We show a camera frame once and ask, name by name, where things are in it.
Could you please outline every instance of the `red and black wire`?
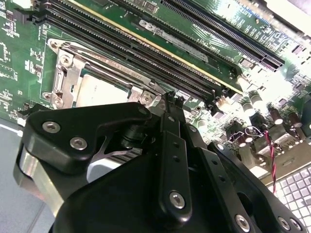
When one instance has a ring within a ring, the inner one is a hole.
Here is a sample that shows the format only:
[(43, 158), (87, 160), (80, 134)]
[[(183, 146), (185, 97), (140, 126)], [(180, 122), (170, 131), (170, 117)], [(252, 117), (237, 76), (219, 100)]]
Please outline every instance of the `red and black wire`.
[(267, 140), (267, 143), (269, 145), (269, 148), (270, 148), (270, 158), (271, 158), (271, 174), (272, 174), (272, 181), (273, 181), (273, 193), (275, 194), (276, 193), (276, 162), (275, 162), (275, 155), (274, 155), (274, 147), (273, 147), (273, 141), (272, 141), (272, 138), (269, 134), (268, 131), (265, 131), (264, 132), (264, 136)]

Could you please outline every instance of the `motherboard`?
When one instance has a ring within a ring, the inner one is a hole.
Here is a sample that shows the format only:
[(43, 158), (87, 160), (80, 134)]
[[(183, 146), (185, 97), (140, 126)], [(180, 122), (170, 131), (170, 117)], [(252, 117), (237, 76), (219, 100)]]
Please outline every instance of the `motherboard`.
[(174, 91), (207, 143), (265, 155), (260, 121), (282, 154), (305, 138), (311, 46), (266, 16), (247, 0), (0, 0), (0, 117)]

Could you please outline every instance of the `silver screw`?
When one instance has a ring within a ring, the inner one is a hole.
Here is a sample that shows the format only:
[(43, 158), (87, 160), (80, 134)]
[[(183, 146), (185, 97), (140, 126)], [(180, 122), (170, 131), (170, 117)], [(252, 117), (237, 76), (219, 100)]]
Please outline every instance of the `silver screw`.
[(217, 145), (218, 149), (224, 150), (224, 146), (222, 144), (217, 143), (216, 145)]
[(60, 125), (53, 121), (46, 121), (42, 124), (44, 131), (48, 133), (57, 133), (60, 131)]
[(54, 99), (54, 103), (55, 103), (57, 108), (62, 108), (64, 106), (64, 102), (60, 97), (56, 97)]
[(242, 215), (235, 215), (235, 221), (244, 232), (249, 232), (251, 230), (248, 221), (246, 221)]
[(189, 129), (192, 131), (192, 132), (196, 132), (196, 128), (192, 125), (189, 126)]
[(170, 201), (177, 209), (182, 209), (185, 207), (185, 199), (177, 192), (170, 193)]
[(57, 44), (55, 41), (52, 41), (52, 42), (50, 43), (50, 45), (51, 45), (51, 47), (52, 47), (53, 49), (57, 49), (57, 48), (58, 48), (58, 44)]
[(87, 142), (81, 137), (74, 137), (70, 140), (70, 146), (76, 150), (84, 150)]
[(51, 98), (51, 94), (48, 92), (43, 92), (42, 94), (43, 98), (45, 98), (46, 100), (49, 100)]
[(282, 226), (284, 229), (286, 229), (286, 230), (288, 230), (288, 231), (291, 229), (290, 225), (288, 225), (288, 223), (287, 223), (287, 221), (285, 221), (285, 219), (283, 219), (282, 217), (278, 217), (278, 220), (279, 220), (281, 226)]
[(144, 109), (142, 109), (142, 108), (139, 108), (138, 111), (139, 111), (140, 113), (143, 113), (144, 115), (147, 114), (147, 112), (146, 112)]
[(64, 66), (64, 67), (69, 67), (72, 64), (72, 60), (70, 57), (67, 55), (62, 55), (59, 58), (59, 62)]
[(172, 122), (175, 122), (175, 119), (171, 116), (169, 116), (169, 120), (172, 121)]
[(290, 220), (291, 220), (292, 224), (297, 228), (297, 230), (299, 230), (299, 231), (302, 230), (301, 226), (298, 224), (298, 222), (296, 222), (295, 219), (290, 218)]

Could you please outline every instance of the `white connector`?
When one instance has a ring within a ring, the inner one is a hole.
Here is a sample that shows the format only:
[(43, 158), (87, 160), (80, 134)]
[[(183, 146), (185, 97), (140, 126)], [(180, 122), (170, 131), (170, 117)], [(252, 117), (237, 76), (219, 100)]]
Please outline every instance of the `white connector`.
[(33, 6), (33, 0), (13, 0), (12, 2), (24, 9), (29, 9)]

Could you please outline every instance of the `black mounting arm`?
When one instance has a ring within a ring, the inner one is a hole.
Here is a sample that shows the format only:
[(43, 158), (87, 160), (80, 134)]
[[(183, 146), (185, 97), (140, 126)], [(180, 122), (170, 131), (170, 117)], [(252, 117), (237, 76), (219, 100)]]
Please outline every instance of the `black mounting arm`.
[[(306, 233), (224, 145), (206, 146), (182, 98), (156, 116), (138, 103), (41, 111), (27, 119), (14, 175), (43, 199), (53, 233)], [(92, 183), (94, 160), (142, 155)]]

